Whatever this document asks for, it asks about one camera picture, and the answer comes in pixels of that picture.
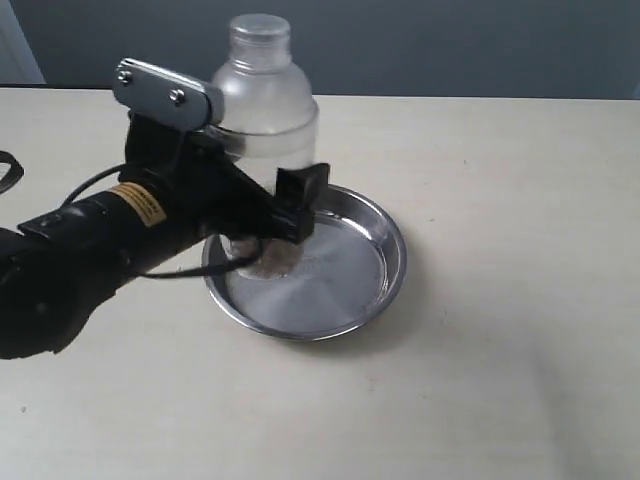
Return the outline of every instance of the gray wall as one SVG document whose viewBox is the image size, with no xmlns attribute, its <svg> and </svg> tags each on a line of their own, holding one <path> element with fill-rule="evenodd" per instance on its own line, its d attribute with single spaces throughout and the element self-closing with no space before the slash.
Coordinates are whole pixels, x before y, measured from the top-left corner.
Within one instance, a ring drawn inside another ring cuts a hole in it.
<svg viewBox="0 0 640 480">
<path fill-rule="evenodd" d="M 105 85 L 124 56 L 208 78 L 247 12 L 291 21 L 315 93 L 631 98 L 640 81 L 639 0 L 12 3 L 51 84 Z"/>
</svg>

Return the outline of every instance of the metal bracket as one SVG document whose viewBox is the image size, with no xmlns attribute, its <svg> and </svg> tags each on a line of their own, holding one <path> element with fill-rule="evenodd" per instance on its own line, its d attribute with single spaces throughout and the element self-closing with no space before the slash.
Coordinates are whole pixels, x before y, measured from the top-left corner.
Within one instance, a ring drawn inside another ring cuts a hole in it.
<svg viewBox="0 0 640 480">
<path fill-rule="evenodd" d="M 181 132 L 215 125 L 224 113 L 222 92 L 211 84 L 132 58 L 118 64 L 112 88 L 133 113 Z"/>
</svg>

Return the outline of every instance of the table surface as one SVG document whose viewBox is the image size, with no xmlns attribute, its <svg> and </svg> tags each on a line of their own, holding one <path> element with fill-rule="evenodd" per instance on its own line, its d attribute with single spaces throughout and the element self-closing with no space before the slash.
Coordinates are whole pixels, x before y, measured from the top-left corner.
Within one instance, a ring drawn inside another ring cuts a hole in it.
<svg viewBox="0 0 640 480">
<path fill-rule="evenodd" d="M 406 237 L 389 310 L 290 344 L 200 280 L 136 281 L 61 354 L 0 363 L 0 478 L 638 478 L 640 102 L 318 101 L 332 182 Z M 123 159 L 110 92 L 0 108 L 26 169 L 4 227 Z"/>
</svg>

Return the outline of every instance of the screw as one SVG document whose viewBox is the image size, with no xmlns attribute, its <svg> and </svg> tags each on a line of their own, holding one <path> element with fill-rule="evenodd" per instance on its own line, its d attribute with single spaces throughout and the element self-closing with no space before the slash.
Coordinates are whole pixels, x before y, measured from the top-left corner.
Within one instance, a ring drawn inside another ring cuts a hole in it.
<svg viewBox="0 0 640 480">
<path fill-rule="evenodd" d="M 173 90 L 171 90 L 169 98 L 176 107 L 179 107 L 185 101 L 184 92 L 179 88 L 174 88 Z"/>
<path fill-rule="evenodd" d="M 129 70 L 120 70 L 118 72 L 118 81 L 122 85 L 129 85 L 133 80 L 133 74 Z"/>
</svg>

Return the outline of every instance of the black cable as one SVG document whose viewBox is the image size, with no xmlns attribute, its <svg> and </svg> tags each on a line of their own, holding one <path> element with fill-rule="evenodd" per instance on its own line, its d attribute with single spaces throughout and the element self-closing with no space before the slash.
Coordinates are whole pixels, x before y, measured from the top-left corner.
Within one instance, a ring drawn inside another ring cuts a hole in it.
<svg viewBox="0 0 640 480">
<path fill-rule="evenodd" d="M 89 178 L 87 181 L 83 182 L 80 186 L 74 189 L 67 198 L 65 198 L 64 202 L 62 202 L 62 206 L 67 206 L 71 204 L 78 196 L 80 196 L 85 190 L 94 186 L 100 180 L 107 178 L 109 175 L 113 175 L 114 173 L 121 172 L 127 166 L 126 163 L 122 163 L 120 165 L 116 165 L 111 168 L 107 168 L 102 172 L 94 175 Z M 262 254 L 264 253 L 264 242 L 258 239 L 258 245 L 256 247 L 256 251 L 253 252 L 248 257 L 240 257 L 234 258 L 233 260 L 229 260 L 226 263 L 221 263 L 217 265 L 203 265 L 202 267 L 194 267 L 189 268 L 187 270 L 177 270 L 175 272 L 159 272 L 159 273 L 142 273 L 142 272 L 133 272 L 134 275 L 143 278 L 149 278 L 153 280 L 170 280 L 170 279 L 178 279 L 178 278 L 196 278 L 196 277 L 211 277 L 218 275 L 225 275 L 227 273 L 233 272 L 239 268 L 248 267 L 252 263 L 257 262 Z"/>
</svg>

